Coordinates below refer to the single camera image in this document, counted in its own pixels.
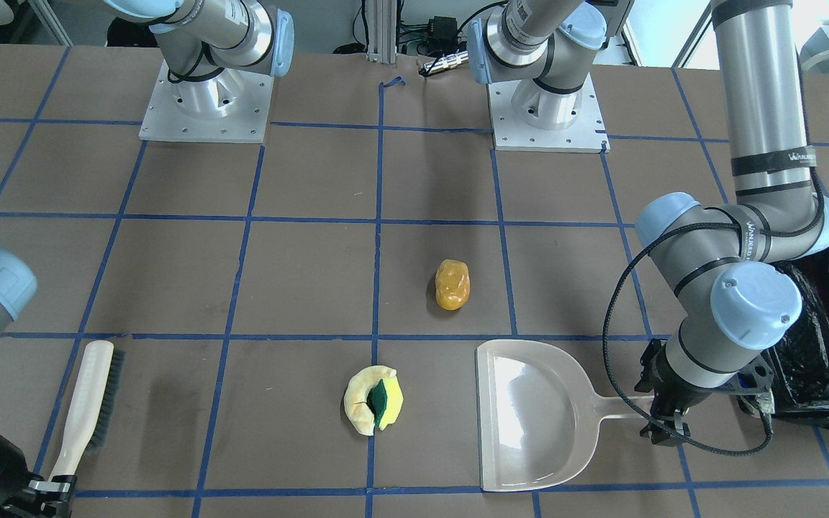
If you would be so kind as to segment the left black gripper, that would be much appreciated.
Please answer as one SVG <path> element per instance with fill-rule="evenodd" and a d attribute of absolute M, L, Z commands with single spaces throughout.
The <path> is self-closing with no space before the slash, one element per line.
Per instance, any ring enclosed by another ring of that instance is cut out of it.
<path fill-rule="evenodd" d="M 652 445 L 671 447 L 687 443 L 697 448 L 710 448 L 710 445 L 698 442 L 692 437 L 689 426 L 684 422 L 684 414 L 711 394 L 721 394 L 737 398 L 740 403 L 746 404 L 747 409 L 756 413 L 764 430 L 764 440 L 758 447 L 770 446 L 774 438 L 774 372 L 763 354 L 754 358 L 720 386 L 703 388 L 682 380 L 671 369 L 670 360 L 667 358 L 669 350 L 666 339 L 654 338 L 648 342 L 640 357 L 643 370 L 635 390 L 639 393 L 651 391 L 654 394 L 654 400 L 649 407 L 648 425 L 642 428 L 640 436 L 651 440 Z"/>

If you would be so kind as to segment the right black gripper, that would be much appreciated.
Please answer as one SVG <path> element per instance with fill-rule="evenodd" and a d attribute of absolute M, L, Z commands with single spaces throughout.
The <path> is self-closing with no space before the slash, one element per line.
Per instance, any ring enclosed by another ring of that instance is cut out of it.
<path fill-rule="evenodd" d="M 33 478 L 0 506 L 0 517 L 72 517 L 78 476 Z"/>

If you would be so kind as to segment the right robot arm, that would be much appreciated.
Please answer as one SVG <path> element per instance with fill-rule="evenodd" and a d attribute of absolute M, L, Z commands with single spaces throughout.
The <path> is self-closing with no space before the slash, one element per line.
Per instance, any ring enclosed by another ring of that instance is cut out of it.
<path fill-rule="evenodd" d="M 185 65 L 170 68 L 171 80 L 201 83 L 237 70 L 274 78 L 289 72 L 295 23 L 278 7 L 260 1 L 101 1 L 99 6 L 157 38 L 170 34 L 195 43 Z M 0 248 L 0 334 L 36 291 L 32 269 Z M 124 355 L 111 342 L 86 345 L 60 452 L 46 478 L 30 471 L 22 450 L 0 434 L 0 517 L 72 515 L 76 469 L 106 438 L 123 367 Z"/>

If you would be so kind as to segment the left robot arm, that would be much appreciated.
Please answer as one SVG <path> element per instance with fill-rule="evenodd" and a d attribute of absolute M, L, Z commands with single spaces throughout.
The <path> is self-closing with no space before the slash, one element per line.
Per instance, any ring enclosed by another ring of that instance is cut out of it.
<path fill-rule="evenodd" d="M 789 1 L 712 1 L 710 21 L 733 156 L 734 204 L 702 206 L 675 191 L 649 203 L 635 221 L 642 250 L 613 289 L 602 325 L 602 356 L 613 378 L 613 307 L 636 265 L 649 257 L 685 311 L 678 330 L 642 354 L 636 391 L 653 394 L 641 409 L 654 445 L 688 443 L 715 455 L 732 450 L 697 442 L 682 417 L 716 391 L 745 396 L 737 379 L 802 314 L 802 295 L 776 261 L 829 247 L 829 198 L 816 174 Z"/>

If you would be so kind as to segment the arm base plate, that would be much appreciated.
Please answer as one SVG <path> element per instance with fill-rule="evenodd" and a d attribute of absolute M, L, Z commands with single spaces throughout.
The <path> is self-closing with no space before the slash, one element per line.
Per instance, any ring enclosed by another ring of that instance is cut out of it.
<path fill-rule="evenodd" d="M 266 140 L 274 78 L 226 69 L 216 78 L 173 84 L 162 63 L 139 137 L 178 143 L 248 143 Z"/>
<path fill-rule="evenodd" d="M 573 93 L 544 91 L 533 80 L 487 86 L 494 146 L 529 152 L 605 153 L 611 144 L 591 76 Z"/>

